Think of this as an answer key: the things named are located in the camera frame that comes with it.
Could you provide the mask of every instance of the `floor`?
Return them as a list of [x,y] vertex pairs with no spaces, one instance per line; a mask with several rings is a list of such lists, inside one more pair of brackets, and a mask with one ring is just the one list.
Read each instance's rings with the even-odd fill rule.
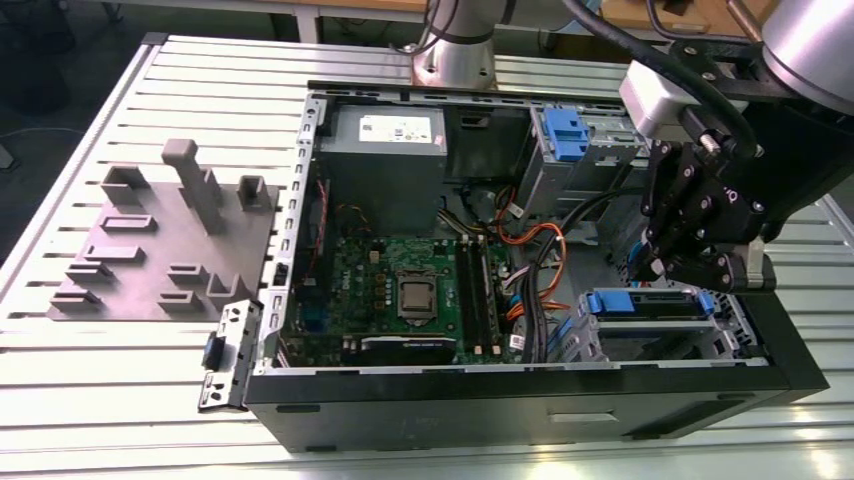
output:
[[[73,152],[122,71],[147,32],[274,40],[298,40],[296,25],[288,16],[271,18],[259,13],[190,10],[124,5],[123,20],[107,21],[100,4],[69,2],[65,17],[76,38],[76,48],[52,58],[71,90],[68,105],[41,116],[21,115],[0,106],[0,145],[16,159],[11,171],[0,171],[0,263],[40,205],[64,163]],[[336,44],[386,46],[416,40],[420,25],[382,21],[324,19],[324,41]],[[520,56],[549,55],[539,35],[530,31],[499,30],[496,53]],[[64,128],[4,135],[19,129]],[[854,180],[834,192],[849,216],[854,214]]]

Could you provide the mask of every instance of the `blue latch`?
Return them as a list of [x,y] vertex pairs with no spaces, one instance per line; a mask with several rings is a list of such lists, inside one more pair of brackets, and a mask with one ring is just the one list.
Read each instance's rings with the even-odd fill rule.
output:
[[621,290],[605,290],[597,292],[602,307],[606,312],[634,312],[635,304],[631,301],[629,292]]
[[559,162],[577,162],[585,158],[590,145],[589,128],[573,109],[546,108],[546,134],[555,147]]
[[703,307],[706,315],[715,313],[715,300],[711,298],[711,295],[709,295],[709,292],[699,292],[697,298],[699,299],[699,306]]
[[590,313],[593,313],[594,315],[597,313],[602,313],[602,300],[599,300],[598,293],[587,294],[587,304],[590,305]]
[[566,335],[566,332],[570,331],[570,327],[573,326],[573,317],[567,318],[563,324],[558,329],[551,333],[551,337],[549,338],[549,343],[546,344],[546,352],[551,353],[555,347],[561,344],[561,339]]

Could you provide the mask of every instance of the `metal table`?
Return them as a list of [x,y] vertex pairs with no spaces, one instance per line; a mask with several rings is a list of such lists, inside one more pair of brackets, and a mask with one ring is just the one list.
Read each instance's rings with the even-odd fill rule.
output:
[[[502,90],[614,98],[625,67],[499,57],[496,71]],[[287,187],[306,81],[320,78],[407,83],[407,59],[383,49],[175,36],[140,47],[0,270],[0,472],[854,476],[854,230],[830,198],[793,217],[769,251],[778,295],[831,389],[673,441],[291,455],[251,414],[196,414],[214,324],[51,321],[48,299],[95,222],[109,166],[139,165],[148,179],[176,181],[158,165],[160,146],[191,137],[222,182],[263,174]]]

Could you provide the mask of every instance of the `motherboard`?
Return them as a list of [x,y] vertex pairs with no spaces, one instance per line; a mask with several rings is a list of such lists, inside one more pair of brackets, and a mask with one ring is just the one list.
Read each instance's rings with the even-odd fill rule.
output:
[[322,298],[283,332],[291,366],[512,363],[508,251],[483,238],[339,238]]

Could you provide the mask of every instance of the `cable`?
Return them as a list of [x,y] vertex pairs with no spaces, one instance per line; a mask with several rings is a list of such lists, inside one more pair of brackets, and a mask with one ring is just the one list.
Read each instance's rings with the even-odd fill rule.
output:
[[647,45],[622,29],[602,19],[582,3],[582,0],[563,0],[566,8],[575,16],[578,23],[597,37],[607,40],[626,50],[633,58],[655,73],[681,87],[691,97],[709,109],[730,131],[735,144],[733,155],[739,159],[754,158],[757,153],[757,137],[750,124],[730,101],[711,84],[701,78],[679,61]]
[[540,298],[544,300],[549,298],[549,296],[551,296],[555,289],[558,288],[558,283],[561,282],[561,276],[563,275],[563,268],[567,261],[566,240],[563,239],[561,227],[558,227],[558,225],[555,225],[554,223],[540,223],[538,225],[534,225],[534,227],[531,227],[527,233],[524,233],[522,236],[516,238],[508,237],[504,234],[504,230],[502,229],[502,221],[504,218],[504,214],[507,213],[507,208],[510,207],[510,204],[512,203],[515,196],[516,196],[516,191],[511,189],[507,204],[504,205],[504,208],[502,208],[500,212],[495,217],[495,223],[498,227],[498,236],[502,239],[502,241],[510,245],[524,245],[531,240],[534,240],[534,238],[540,234],[543,230],[551,230],[555,232],[555,235],[551,237],[551,240],[554,239],[561,240],[561,265],[558,266],[558,271],[555,272],[555,276],[551,280],[551,283],[549,284],[549,287],[540,293]]
[[[432,25],[432,22],[436,19],[436,15],[439,14],[439,3],[440,1],[436,0],[436,9],[435,12],[432,14],[432,18],[430,19],[430,22],[424,22],[424,33],[422,34],[422,39],[419,40],[419,44],[422,44],[424,42],[424,40],[427,38],[430,38],[428,32],[430,32],[430,26]],[[456,8],[459,7],[459,0],[454,0],[454,8],[451,9],[451,15],[448,15],[448,21],[444,24],[444,27],[442,28],[439,35],[432,36],[432,40],[430,41],[430,43],[427,45],[422,45],[422,46],[416,46],[415,49],[411,52],[407,52],[406,50],[396,48],[396,47],[391,47],[398,53],[402,53],[403,55],[407,55],[410,57],[415,57],[418,55],[420,55],[422,53],[424,53],[427,50],[430,50],[434,45],[436,43],[439,43],[439,40],[442,40],[442,37],[444,37],[444,34],[448,33],[448,29],[451,28],[451,23],[454,23],[454,18],[456,17]],[[427,19],[427,11],[424,11],[424,20]]]
[[[610,190],[605,193],[601,193],[595,197],[583,201],[570,212],[570,214],[565,217],[561,222],[561,231],[563,235],[569,234],[570,231],[575,228],[575,225],[581,221],[582,218],[597,208],[602,203],[613,200],[617,197],[623,197],[627,195],[641,195],[643,194],[642,187],[625,187],[618,188],[615,190]],[[549,255],[549,250],[554,247],[555,238],[550,238],[549,241],[543,244],[539,249],[539,253],[536,254],[536,265],[539,265],[546,261],[546,257]]]
[[311,253],[311,262],[308,262],[308,269],[306,270],[306,276],[303,277],[303,283],[311,275],[311,270],[315,267],[318,261],[318,252],[320,251],[320,245],[323,244],[323,237],[326,236],[326,216],[328,211],[330,196],[323,188],[323,182],[318,179],[318,190],[320,191],[320,201],[323,202],[323,209],[320,210],[320,224],[318,225],[318,238],[315,239],[315,250]]
[[662,24],[658,18],[658,12],[655,11],[655,0],[646,0],[646,11],[650,14],[650,22],[653,23],[653,30],[658,34],[669,38],[670,40],[701,40],[705,42],[727,42],[738,43],[739,45],[750,45],[753,42],[745,37],[737,37],[733,35],[714,35],[706,33],[679,33],[673,30],[667,30],[667,27]]
[[[543,310],[570,310],[571,305],[559,302],[543,302]],[[515,320],[522,316],[522,305],[516,303],[514,308],[507,312],[507,321]]]
[[528,267],[523,267],[519,270],[516,270],[516,272],[510,275],[510,277],[507,277],[504,279],[504,281],[502,282],[502,287],[506,289],[508,288],[516,280],[519,280],[522,278],[522,276],[528,272]]
[[478,225],[480,228],[483,228],[486,230],[487,229],[487,224],[486,224],[486,222],[483,220],[480,220],[480,216],[478,215],[478,212],[475,211],[475,207],[471,206],[471,202],[468,201],[468,197],[471,197],[471,188],[464,186],[459,190],[459,201],[463,204],[463,210],[466,211],[466,214],[471,218],[471,221],[475,222],[475,225]]
[[[609,200],[613,200],[617,197],[625,196],[625,195],[641,195],[643,193],[643,188],[641,187],[627,187],[627,188],[621,188],[617,190],[610,190],[605,193],[601,193],[599,195],[597,195],[595,197],[590,198],[589,200],[586,200],[585,202],[582,202],[570,212],[570,214],[566,216],[566,218],[563,219],[563,221],[561,222],[561,241],[562,241],[562,246],[566,247],[566,240],[563,239],[563,236],[573,230],[573,228],[575,228],[575,225],[578,224],[578,222],[581,221],[582,218],[585,218],[585,216],[605,202],[607,202]],[[524,275],[524,281],[522,282],[522,284],[527,285],[527,288],[524,289],[524,296],[522,297],[522,301],[524,302],[522,304],[522,308],[523,308],[523,315],[526,316],[526,318],[528,316],[534,317],[532,321],[534,321],[534,325],[535,325],[535,329],[536,329],[536,333],[538,333],[538,341],[543,342],[543,350],[546,349],[544,347],[544,342],[547,341],[547,329],[549,329],[549,325],[546,323],[546,313],[543,310],[543,305],[539,301],[536,301],[536,291],[538,291],[538,276],[539,276],[539,268],[540,268],[540,264],[544,262],[546,257],[549,256],[549,251],[554,248],[554,243],[555,240],[558,239],[558,235],[551,235],[549,240],[546,241],[546,243],[543,243],[543,246],[539,249],[539,253],[536,255],[536,260],[534,262],[531,262],[531,264],[528,265],[528,271]],[[538,361],[544,362],[547,359],[544,357],[538,357],[535,355],[535,358],[538,358]]]
[[85,132],[81,132],[80,130],[75,130],[73,128],[35,127],[35,128],[21,128],[20,130],[15,130],[13,132],[5,133],[0,135],[0,140],[4,138],[13,137],[15,135],[20,135],[21,133],[29,133],[29,132],[71,132],[71,133],[76,133],[80,136],[85,135]]
[[447,212],[444,209],[440,209],[438,212],[438,217],[447,224],[447,226],[451,227],[460,235],[471,235],[472,237],[476,236],[478,233],[466,225],[463,225],[458,220],[454,220],[454,218],[448,216],[448,213],[450,212]]

